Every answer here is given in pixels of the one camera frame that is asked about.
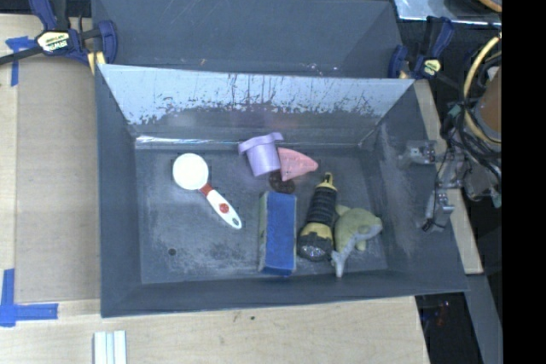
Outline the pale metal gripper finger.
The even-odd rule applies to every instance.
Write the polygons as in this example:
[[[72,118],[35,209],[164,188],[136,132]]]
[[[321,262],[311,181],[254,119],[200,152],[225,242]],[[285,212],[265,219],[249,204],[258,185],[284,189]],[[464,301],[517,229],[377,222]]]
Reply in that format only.
[[[443,231],[454,210],[455,207],[451,204],[447,192],[443,189],[434,190],[427,203],[421,229],[426,233]]]
[[[436,163],[435,140],[409,140],[404,152],[398,156],[399,167],[411,165],[433,165]]]

